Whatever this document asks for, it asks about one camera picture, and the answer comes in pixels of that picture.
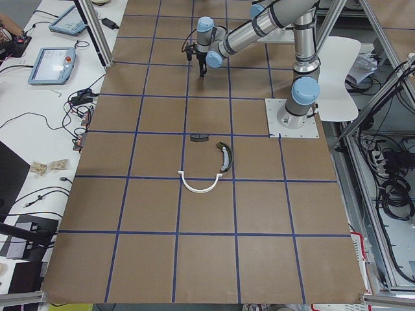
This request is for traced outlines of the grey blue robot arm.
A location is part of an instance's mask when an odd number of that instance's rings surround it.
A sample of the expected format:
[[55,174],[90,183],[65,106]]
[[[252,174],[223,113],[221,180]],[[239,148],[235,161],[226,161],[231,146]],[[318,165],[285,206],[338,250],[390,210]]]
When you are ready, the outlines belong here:
[[198,19],[196,43],[185,48],[187,59],[196,55],[200,76],[207,68],[222,66],[225,59],[243,48],[264,38],[273,30],[293,26],[295,58],[293,65],[297,75],[311,74],[318,70],[315,34],[315,10],[317,1],[255,1],[251,12],[256,13],[236,29],[228,31],[207,16]]
[[296,61],[292,66],[292,86],[290,97],[277,113],[279,123],[291,130],[303,126],[309,109],[320,94],[315,11],[315,8],[308,10],[293,23]]

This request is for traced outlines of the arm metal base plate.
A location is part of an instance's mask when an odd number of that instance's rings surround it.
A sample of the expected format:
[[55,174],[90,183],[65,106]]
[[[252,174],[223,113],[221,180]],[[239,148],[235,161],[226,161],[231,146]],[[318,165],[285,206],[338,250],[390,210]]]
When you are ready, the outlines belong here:
[[266,98],[268,135],[270,138],[318,139],[319,133],[313,110],[304,116],[291,115],[284,98]]

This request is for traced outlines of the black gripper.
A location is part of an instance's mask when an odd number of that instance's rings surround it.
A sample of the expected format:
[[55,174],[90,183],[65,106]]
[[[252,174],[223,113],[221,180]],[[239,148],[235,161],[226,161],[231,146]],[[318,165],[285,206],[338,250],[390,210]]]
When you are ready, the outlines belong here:
[[199,61],[199,72],[200,77],[206,75],[206,52],[196,51],[196,58]]

